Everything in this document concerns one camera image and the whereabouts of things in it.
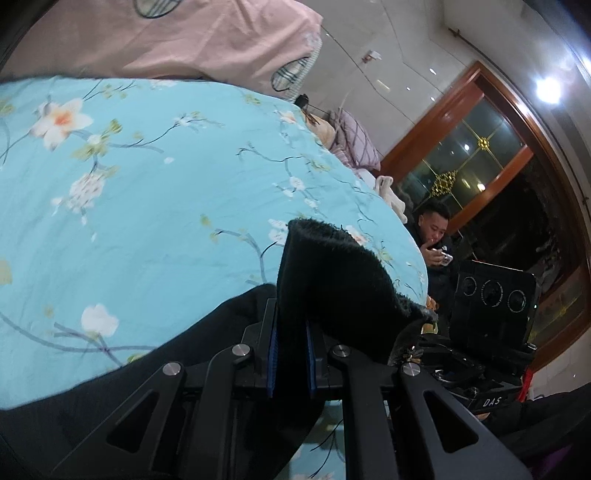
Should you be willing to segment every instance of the pink blanket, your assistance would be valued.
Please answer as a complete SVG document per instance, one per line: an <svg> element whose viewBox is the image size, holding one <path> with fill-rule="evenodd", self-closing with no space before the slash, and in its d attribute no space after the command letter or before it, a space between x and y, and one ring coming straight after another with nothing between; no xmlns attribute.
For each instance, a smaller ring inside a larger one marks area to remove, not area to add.
<svg viewBox="0 0 591 480"><path fill-rule="evenodd" d="M0 77L207 76L292 100L321 22L294 0L59 0Z"/></svg>

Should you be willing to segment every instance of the black hair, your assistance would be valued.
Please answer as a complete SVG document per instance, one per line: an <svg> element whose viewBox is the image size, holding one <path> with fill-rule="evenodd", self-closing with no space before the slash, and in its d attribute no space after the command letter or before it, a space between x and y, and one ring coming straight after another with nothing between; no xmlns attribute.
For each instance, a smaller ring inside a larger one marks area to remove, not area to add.
<svg viewBox="0 0 591 480"><path fill-rule="evenodd" d="M418 215L424 215L425 213L438 213L441 215L445 220L449 220L452 215L449 213L449 208L440 202L439 200L431 197L427 199L419 208L418 208Z"/></svg>

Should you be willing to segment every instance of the gold lattice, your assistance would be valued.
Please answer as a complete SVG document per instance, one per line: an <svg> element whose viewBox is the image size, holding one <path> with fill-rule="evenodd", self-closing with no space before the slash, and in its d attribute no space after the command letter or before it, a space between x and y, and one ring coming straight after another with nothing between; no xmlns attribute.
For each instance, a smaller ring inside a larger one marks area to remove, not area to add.
<svg viewBox="0 0 591 480"><path fill-rule="evenodd" d="M491 143L488 141L488 138L478 137L478 146L483 150L491 150Z"/></svg>
<svg viewBox="0 0 591 480"><path fill-rule="evenodd" d="M435 182L431 187L431 196L440 197L451 192L453 184L456 182L457 170L447 171L435 175Z"/></svg>

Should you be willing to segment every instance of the black jacket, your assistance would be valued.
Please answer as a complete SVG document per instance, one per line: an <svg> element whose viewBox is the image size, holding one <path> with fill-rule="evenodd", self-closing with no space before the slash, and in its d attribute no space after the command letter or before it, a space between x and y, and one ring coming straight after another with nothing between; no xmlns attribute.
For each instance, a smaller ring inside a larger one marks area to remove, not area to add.
<svg viewBox="0 0 591 480"><path fill-rule="evenodd" d="M406 228L411 234L413 240L420 248L423 245L420 230L413 218L408 218ZM447 236L433 245L433 249L443 249L449 255L453 256L452 240ZM449 316L453 306L453 296L456 291L457 282L457 261L454 259L446 267L427 267L427 275L429 279L428 294L439 304L437 313L443 316Z"/></svg>

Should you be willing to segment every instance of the black device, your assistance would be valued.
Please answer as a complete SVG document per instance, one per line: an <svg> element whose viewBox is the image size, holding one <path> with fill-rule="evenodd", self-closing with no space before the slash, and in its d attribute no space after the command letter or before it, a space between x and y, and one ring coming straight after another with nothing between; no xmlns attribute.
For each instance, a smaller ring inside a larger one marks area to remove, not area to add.
<svg viewBox="0 0 591 480"><path fill-rule="evenodd" d="M505 407L522 388L540 296L535 277L477 261L461 264L450 338L424 335L421 363L472 413Z"/></svg>
<svg viewBox="0 0 591 480"><path fill-rule="evenodd" d="M182 480L239 480L233 454L241 441L239 405L274 401L281 381L293 394L342 399L347 480L531 479L421 366L374 363L315 323L288 330L306 346L291 366L305 372L280 378L288 371L282 362L290 360L278 342L277 302L269 300L262 322L246 328L241 344L205 364L169 362L155 372L55 467L52 478L134 480L163 473Z"/></svg>

